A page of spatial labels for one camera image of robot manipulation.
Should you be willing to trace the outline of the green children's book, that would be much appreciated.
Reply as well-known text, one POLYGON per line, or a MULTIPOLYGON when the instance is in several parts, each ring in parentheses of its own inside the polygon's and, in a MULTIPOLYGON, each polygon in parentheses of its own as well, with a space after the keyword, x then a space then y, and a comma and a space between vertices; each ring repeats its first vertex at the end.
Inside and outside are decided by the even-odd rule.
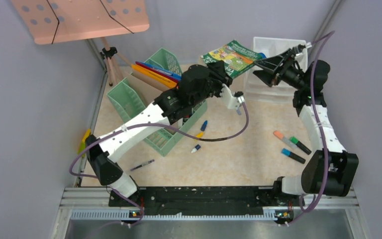
POLYGON ((232 79, 251 69, 256 60, 263 58, 265 55, 241 45, 237 40, 232 40, 200 56, 200 60, 204 64, 223 61, 225 71, 232 79))

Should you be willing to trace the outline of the beige pressure file folder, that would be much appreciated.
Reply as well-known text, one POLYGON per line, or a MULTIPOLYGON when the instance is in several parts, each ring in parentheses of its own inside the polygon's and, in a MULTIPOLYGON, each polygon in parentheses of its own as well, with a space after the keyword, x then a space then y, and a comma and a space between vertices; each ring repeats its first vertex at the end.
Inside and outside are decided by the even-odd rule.
POLYGON ((166 85, 160 83, 159 81, 149 77, 149 76, 146 76, 145 74, 142 74, 140 72, 136 72, 136 71, 133 71, 131 73, 132 76, 136 77, 137 79, 143 81, 144 83, 164 92, 166 90, 169 90, 170 88, 167 87, 166 85))

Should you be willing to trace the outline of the green file rack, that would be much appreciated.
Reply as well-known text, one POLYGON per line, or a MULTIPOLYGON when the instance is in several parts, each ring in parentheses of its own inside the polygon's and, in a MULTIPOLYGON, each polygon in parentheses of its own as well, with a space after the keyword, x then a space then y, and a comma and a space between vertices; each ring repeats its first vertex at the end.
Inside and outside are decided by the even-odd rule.
MULTIPOLYGON (((178 75, 182 74, 182 70, 176 56, 164 48, 159 49, 145 62, 147 64, 169 70, 178 75)), ((139 87, 138 84, 143 84, 141 79, 133 74, 130 74, 107 93, 109 101, 112 103, 124 122, 127 122, 137 116, 151 103, 153 99, 161 94, 160 91, 154 89, 153 96, 150 96, 150 89, 145 90, 144 86, 139 87)), ((180 130, 187 132, 206 111, 207 102, 203 101, 199 103, 193 108, 192 115, 187 120, 183 121, 180 130)), ((183 136, 181 134, 170 129, 161 128, 143 141, 162 156, 166 156, 182 137, 183 136)))

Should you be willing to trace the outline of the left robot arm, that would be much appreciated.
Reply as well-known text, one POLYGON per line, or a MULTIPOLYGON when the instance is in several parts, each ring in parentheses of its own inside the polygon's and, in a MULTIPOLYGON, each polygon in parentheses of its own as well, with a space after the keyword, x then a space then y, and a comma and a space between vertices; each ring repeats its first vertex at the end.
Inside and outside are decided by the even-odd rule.
POLYGON ((89 164, 103 186, 120 194, 128 206, 139 201, 138 185, 122 170, 118 160, 137 143, 163 127, 192 114, 196 105, 211 97, 225 97, 232 78, 227 74, 224 61, 205 65, 191 65, 182 73, 179 83, 154 99, 142 112, 105 136, 93 134, 86 138, 89 164))

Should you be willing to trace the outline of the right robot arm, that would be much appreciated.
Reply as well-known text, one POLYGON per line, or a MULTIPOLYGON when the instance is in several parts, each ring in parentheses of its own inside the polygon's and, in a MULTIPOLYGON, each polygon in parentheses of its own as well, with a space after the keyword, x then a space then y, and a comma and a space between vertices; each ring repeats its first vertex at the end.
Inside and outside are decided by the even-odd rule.
POLYGON ((296 89, 292 101, 309 136, 313 156, 300 176, 282 177, 272 191, 272 200, 285 205, 292 195, 318 194, 345 197, 351 188, 359 159, 349 153, 334 132, 327 112, 323 86, 331 70, 323 60, 315 60, 306 71, 296 60, 296 49, 255 61, 253 74, 267 86, 285 82, 296 89))

